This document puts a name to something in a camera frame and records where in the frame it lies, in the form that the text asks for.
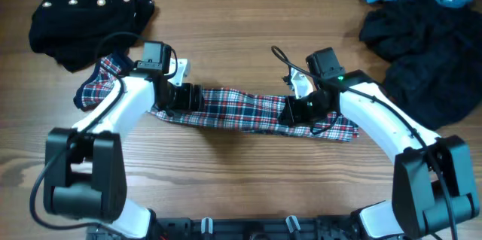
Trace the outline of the red blue plaid garment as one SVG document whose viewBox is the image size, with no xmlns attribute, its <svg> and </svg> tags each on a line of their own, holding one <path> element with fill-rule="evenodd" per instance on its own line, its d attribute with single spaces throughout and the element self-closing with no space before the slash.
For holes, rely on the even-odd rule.
<svg viewBox="0 0 482 240">
<path fill-rule="evenodd" d="M 73 98 L 82 111 L 95 108 L 114 87 L 117 74 L 133 67 L 133 61 L 116 53 L 103 57 L 96 63 L 93 73 L 77 89 Z M 330 113 L 324 120 L 308 126 L 289 127 L 278 121 L 285 107 L 284 96 L 263 96 L 240 90 L 221 88 L 203 91 L 204 108 L 201 111 L 168 116 L 153 108 L 149 111 L 160 120 L 188 126 L 205 126 L 216 129 L 236 130 L 267 135 L 285 135 L 304 138 L 326 138 L 335 141 L 351 141 L 359 136 L 359 127 L 344 116 Z"/>
</svg>

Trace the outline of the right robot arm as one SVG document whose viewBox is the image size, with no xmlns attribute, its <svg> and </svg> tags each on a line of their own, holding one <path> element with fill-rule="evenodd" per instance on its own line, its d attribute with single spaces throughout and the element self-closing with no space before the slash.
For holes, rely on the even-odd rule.
<svg viewBox="0 0 482 240">
<path fill-rule="evenodd" d="M 279 121 L 313 126 L 329 113 L 363 129 L 393 164 L 392 197 L 345 217 L 329 217 L 318 238 L 338 230 L 344 239 L 438 238 L 480 213 L 468 145 L 457 135 L 443 138 L 405 114 L 361 70 L 347 72 L 332 48 L 318 50 L 302 69 L 277 46 L 273 54 L 288 66 L 284 81 L 294 91 Z"/>
</svg>

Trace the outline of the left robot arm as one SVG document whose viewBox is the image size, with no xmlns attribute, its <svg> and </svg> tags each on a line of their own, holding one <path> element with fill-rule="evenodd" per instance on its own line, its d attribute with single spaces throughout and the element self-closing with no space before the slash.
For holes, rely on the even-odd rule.
<svg viewBox="0 0 482 240">
<path fill-rule="evenodd" d="M 172 117 L 204 106 L 203 89 L 183 81 L 188 64 L 163 42 L 147 41 L 142 59 L 99 106 L 70 129 L 52 129 L 38 183 L 44 210 L 124 239 L 165 239 L 156 214 L 127 198 L 122 138 L 152 108 Z"/>
</svg>

